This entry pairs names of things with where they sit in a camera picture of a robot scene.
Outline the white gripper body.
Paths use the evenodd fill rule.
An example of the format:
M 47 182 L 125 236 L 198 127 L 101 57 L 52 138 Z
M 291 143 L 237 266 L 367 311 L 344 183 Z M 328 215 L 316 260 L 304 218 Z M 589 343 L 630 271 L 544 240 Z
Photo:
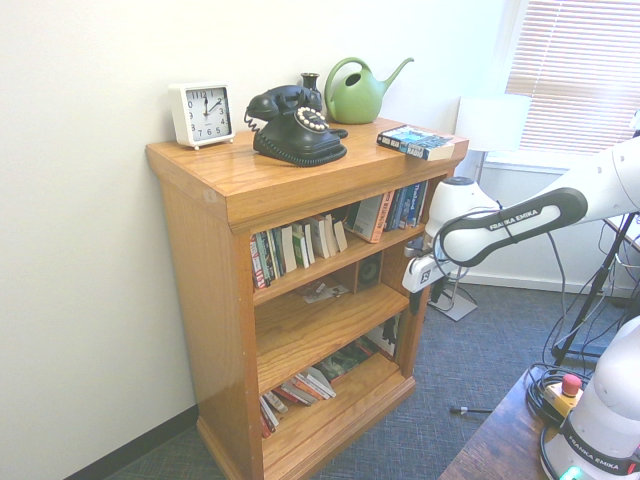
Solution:
M 402 286 L 410 293 L 418 293 L 457 268 L 458 265 L 433 253 L 416 256 L 407 265 Z

